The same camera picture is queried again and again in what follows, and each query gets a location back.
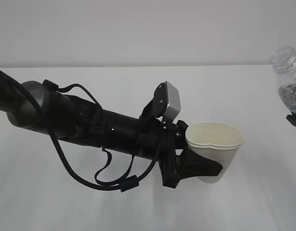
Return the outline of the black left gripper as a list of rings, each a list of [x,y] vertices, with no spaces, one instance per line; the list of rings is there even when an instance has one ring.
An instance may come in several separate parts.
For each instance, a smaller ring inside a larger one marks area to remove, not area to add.
[[[175,189],[180,180],[193,177],[216,177],[223,166],[214,160],[205,158],[186,145],[185,131],[188,125],[178,120],[169,121],[149,119],[138,134],[138,147],[142,149],[141,158],[158,162],[162,184]]]

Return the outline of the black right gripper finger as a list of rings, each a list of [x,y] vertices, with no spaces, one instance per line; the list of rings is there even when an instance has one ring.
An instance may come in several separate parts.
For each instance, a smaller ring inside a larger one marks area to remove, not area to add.
[[[286,116],[286,119],[294,126],[296,127],[296,114],[295,113],[291,113],[290,115]]]

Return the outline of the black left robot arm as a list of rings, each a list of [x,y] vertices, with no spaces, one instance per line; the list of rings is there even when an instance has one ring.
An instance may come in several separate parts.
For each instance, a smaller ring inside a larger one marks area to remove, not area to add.
[[[175,188],[182,179],[217,176],[221,163],[196,154],[186,141],[188,125],[176,120],[180,112],[178,90],[169,82],[160,83],[152,100],[138,118],[104,110],[91,97],[84,100],[69,95],[75,87],[60,88],[45,80],[42,83],[18,83],[0,70],[0,111],[16,127],[47,134],[68,174],[77,182],[100,191],[125,192],[139,185],[159,164],[162,183]],[[120,178],[89,182],[70,166],[60,141],[101,148],[112,161],[111,151],[150,159],[148,168],[139,176],[126,171]]]

